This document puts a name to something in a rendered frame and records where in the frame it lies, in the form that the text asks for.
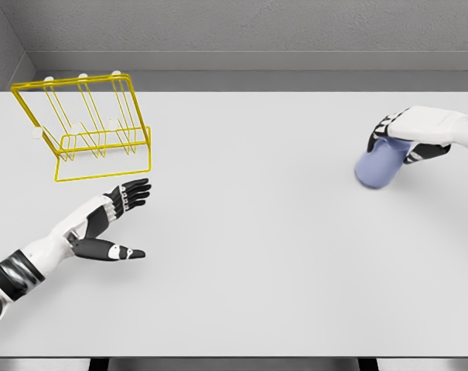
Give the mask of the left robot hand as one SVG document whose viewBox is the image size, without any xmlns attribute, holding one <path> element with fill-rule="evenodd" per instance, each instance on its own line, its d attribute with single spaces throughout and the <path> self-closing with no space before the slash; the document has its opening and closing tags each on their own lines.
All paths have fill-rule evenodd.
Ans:
<svg viewBox="0 0 468 371">
<path fill-rule="evenodd" d="M 115 186 L 78 207 L 52 229 L 64 238 L 73 255 L 90 260 L 116 261 L 145 257 L 142 250 L 102 240 L 99 236 L 111 223 L 135 207 L 144 206 L 152 185 L 149 179 L 136 179 Z"/>
</svg>

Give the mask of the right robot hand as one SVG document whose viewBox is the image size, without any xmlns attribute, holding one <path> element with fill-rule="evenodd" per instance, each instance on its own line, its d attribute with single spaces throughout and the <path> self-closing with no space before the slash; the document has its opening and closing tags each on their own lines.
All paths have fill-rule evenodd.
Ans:
<svg viewBox="0 0 468 371">
<path fill-rule="evenodd" d="M 405 156 L 404 165 L 446 155 L 454 143 L 454 126 L 467 115 L 434 107 L 414 106 L 389 114 L 372 131 L 367 153 L 374 150 L 379 138 L 417 142 Z"/>
</svg>

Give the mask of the light blue cup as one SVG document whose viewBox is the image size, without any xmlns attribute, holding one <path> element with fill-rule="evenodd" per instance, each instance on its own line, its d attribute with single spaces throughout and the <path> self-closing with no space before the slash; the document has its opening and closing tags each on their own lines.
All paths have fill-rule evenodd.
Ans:
<svg viewBox="0 0 468 371">
<path fill-rule="evenodd" d="M 354 167 L 357 180 L 364 186 L 380 189 L 397 175 L 411 147 L 410 141 L 379 138 L 370 152 L 362 154 Z"/>
</svg>

